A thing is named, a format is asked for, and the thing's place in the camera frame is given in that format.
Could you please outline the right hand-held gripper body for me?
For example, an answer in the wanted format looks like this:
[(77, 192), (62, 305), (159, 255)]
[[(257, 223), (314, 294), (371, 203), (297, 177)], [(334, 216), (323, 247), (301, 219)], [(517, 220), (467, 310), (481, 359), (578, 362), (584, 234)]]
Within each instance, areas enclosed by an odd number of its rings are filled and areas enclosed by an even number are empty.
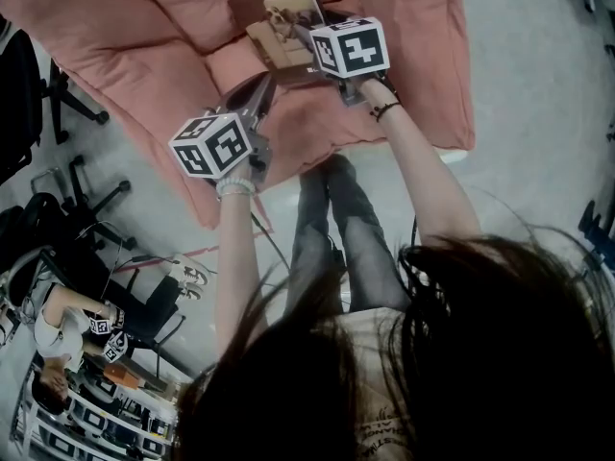
[(309, 38), (319, 71), (337, 86), (346, 107), (365, 102), (358, 79), (384, 79), (390, 68), (383, 27), (375, 17), (312, 29)]

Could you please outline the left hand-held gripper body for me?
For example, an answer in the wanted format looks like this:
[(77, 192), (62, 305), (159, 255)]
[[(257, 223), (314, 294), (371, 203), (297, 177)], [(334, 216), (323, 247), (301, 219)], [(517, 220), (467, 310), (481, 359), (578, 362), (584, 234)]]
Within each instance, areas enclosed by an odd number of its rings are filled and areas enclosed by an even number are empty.
[(208, 111), (188, 119), (168, 146), (187, 176), (208, 182), (221, 180), (247, 160), (251, 181), (261, 188), (272, 160), (269, 140), (259, 133), (265, 118), (264, 112), (246, 107)]

